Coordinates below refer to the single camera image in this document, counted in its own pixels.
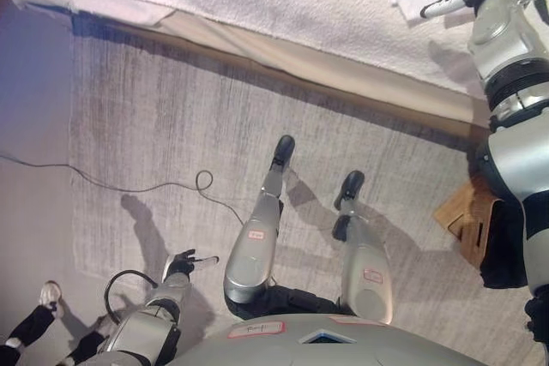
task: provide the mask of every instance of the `wooden block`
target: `wooden block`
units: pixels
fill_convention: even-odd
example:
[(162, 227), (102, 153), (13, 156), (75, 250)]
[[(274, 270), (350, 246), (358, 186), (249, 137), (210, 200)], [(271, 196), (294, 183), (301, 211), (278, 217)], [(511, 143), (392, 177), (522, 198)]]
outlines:
[(486, 180), (475, 175), (433, 214), (442, 227), (460, 239), (463, 257), (477, 268), (486, 254), (492, 212), (498, 201)]

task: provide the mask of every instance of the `floor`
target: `floor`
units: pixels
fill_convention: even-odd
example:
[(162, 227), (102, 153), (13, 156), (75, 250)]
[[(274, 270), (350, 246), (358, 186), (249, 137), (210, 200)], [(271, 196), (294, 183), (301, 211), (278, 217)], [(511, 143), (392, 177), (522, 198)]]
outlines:
[[(67, 160), (69, 35), (58, 22), (13, 4), (0, 12), (0, 151), (36, 162)], [(73, 336), (104, 312), (104, 280), (75, 270), (69, 178), (65, 170), (0, 162), (0, 339), (36, 306), (48, 279), (62, 286), (69, 305), (63, 323), (30, 346), (21, 364), (55, 364)]]

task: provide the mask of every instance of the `red-bordered label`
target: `red-bordered label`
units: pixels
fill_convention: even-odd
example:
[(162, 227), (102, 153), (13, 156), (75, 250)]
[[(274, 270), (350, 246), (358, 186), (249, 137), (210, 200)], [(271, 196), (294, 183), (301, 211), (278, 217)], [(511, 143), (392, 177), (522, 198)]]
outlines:
[(279, 334), (286, 331), (286, 324), (283, 321), (265, 321), (253, 325), (235, 327), (228, 335), (228, 339), (252, 338), (267, 334)]
[(248, 238), (254, 240), (263, 240), (265, 238), (264, 231), (249, 231)]
[(383, 275), (380, 272), (377, 272), (372, 269), (364, 269), (364, 279), (369, 280), (370, 282), (383, 284)]

